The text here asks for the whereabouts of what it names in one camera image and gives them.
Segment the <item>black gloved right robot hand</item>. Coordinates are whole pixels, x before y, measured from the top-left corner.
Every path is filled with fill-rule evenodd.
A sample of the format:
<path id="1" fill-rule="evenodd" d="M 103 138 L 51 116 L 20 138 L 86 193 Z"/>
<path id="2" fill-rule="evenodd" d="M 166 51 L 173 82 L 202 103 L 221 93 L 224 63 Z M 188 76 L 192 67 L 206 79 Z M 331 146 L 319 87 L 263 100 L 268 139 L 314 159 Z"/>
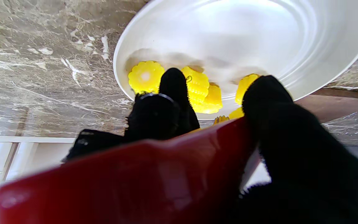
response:
<path id="1" fill-rule="evenodd" d="M 358 158 L 295 104 L 277 78 L 257 78 L 243 96 L 242 110 L 271 182 L 248 188 L 225 224 L 358 224 Z M 82 130 L 63 162 L 199 129 L 182 71 L 165 71 L 158 94 L 137 94 L 127 123 L 123 136 Z"/>

